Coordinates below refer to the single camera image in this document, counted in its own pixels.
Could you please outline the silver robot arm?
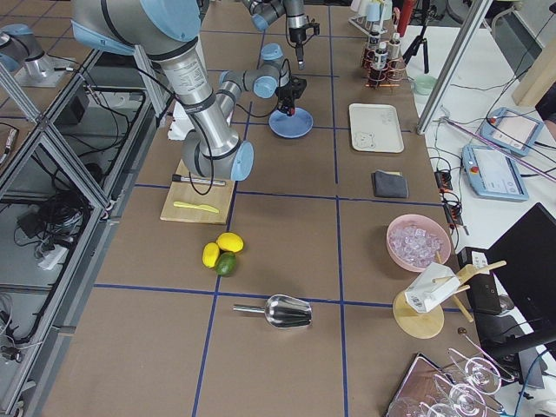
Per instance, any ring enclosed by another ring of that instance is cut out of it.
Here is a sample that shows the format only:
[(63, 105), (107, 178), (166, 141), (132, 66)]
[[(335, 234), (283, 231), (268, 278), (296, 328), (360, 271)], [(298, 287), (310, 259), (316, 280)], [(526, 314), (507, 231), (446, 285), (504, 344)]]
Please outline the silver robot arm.
[(142, 47), (193, 124), (182, 152), (190, 173), (239, 182), (254, 161), (252, 144), (228, 122), (242, 93), (275, 98), (278, 111), (293, 116), (307, 83), (292, 75), (281, 46), (270, 43), (261, 49), (260, 68), (229, 71), (214, 90), (196, 50), (207, 8), (205, 1), (75, 1), (72, 28), (78, 42), (96, 50), (130, 56)]
[(304, 47), (320, 34), (320, 24), (308, 17), (302, 0), (242, 0), (248, 10), (255, 28), (266, 31), (281, 17), (285, 17), (286, 40), (295, 50), (299, 70), (305, 68)]

